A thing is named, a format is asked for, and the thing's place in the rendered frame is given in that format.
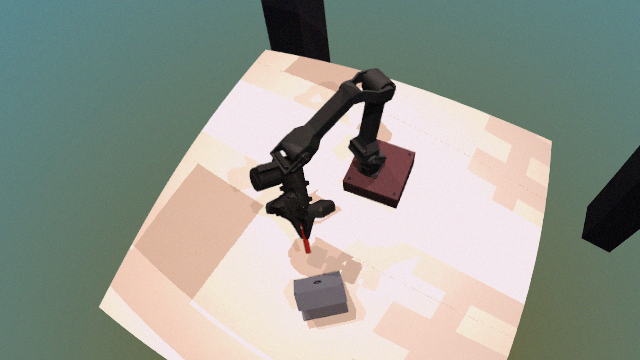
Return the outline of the red peg with white band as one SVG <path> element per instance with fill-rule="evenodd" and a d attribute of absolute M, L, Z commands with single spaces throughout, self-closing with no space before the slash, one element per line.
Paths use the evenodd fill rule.
<path fill-rule="evenodd" d="M 305 236 L 304 236 L 304 233 L 303 233 L 302 224 L 299 224 L 299 225 L 300 225 L 302 240 L 303 240 L 303 244 L 304 244 L 305 254 L 309 254 L 309 253 L 311 253 L 309 242 L 308 242 L 308 240 L 305 239 Z"/>

